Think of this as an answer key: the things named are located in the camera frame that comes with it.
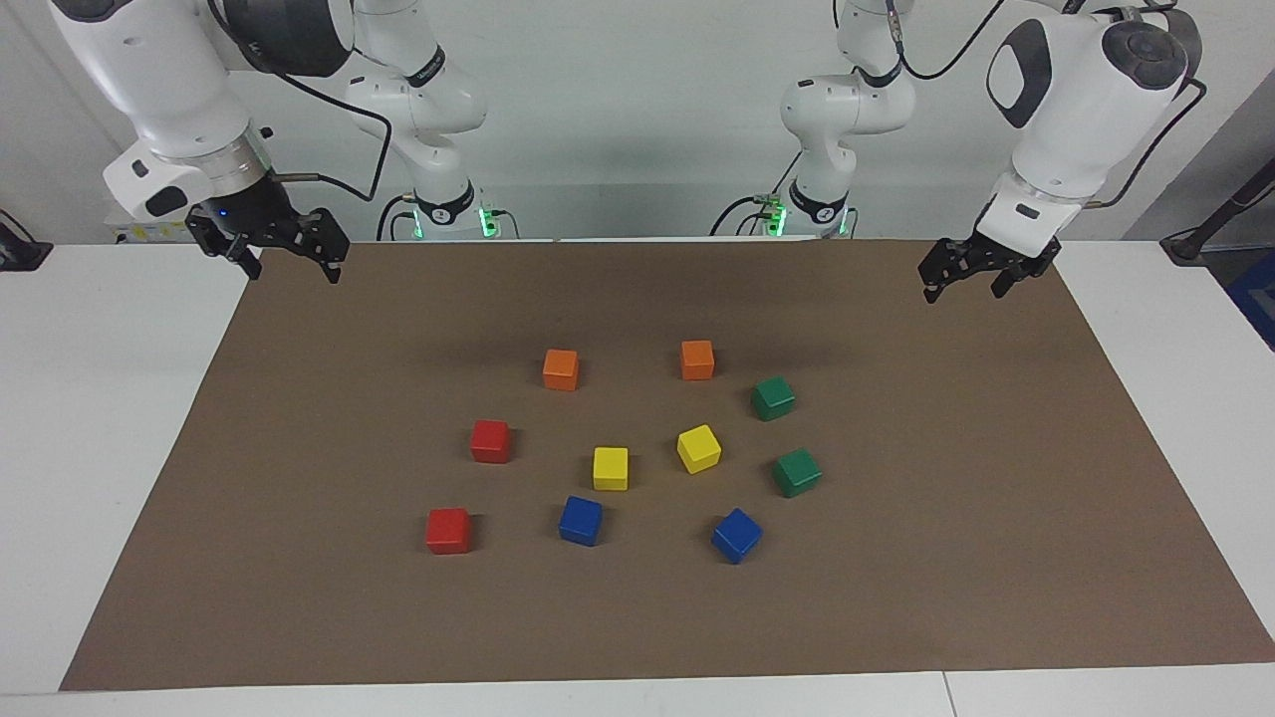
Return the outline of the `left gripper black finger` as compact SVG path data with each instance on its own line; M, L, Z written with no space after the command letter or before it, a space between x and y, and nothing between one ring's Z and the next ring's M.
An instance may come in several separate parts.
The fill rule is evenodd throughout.
M987 268L986 248L975 239L941 239L929 246L918 264L923 297L933 305L947 287Z
M1039 277L1042 272L1039 262L1015 262L1007 264L992 281L991 292L994 299L1005 299L1015 285L1024 279Z

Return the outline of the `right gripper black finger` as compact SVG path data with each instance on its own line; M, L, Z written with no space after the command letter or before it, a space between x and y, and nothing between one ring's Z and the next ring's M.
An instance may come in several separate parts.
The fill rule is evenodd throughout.
M249 281L260 278L261 263L244 235L228 237L213 219L204 214L187 214L185 226L207 256L227 259L228 263L237 265Z
M314 262L325 279L337 285L351 250L351 239L332 211L319 207L284 222L284 249Z

